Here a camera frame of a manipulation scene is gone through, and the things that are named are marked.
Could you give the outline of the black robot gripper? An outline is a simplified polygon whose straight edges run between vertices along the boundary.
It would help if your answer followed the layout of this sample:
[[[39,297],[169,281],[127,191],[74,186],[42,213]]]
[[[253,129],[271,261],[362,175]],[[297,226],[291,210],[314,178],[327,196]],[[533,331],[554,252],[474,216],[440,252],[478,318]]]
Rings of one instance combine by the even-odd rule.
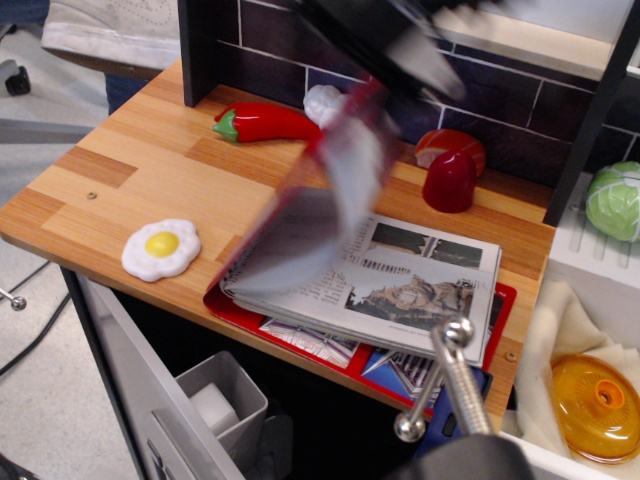
[[[445,1],[298,1],[297,15],[389,90],[460,100],[466,87],[439,52],[432,17]]]

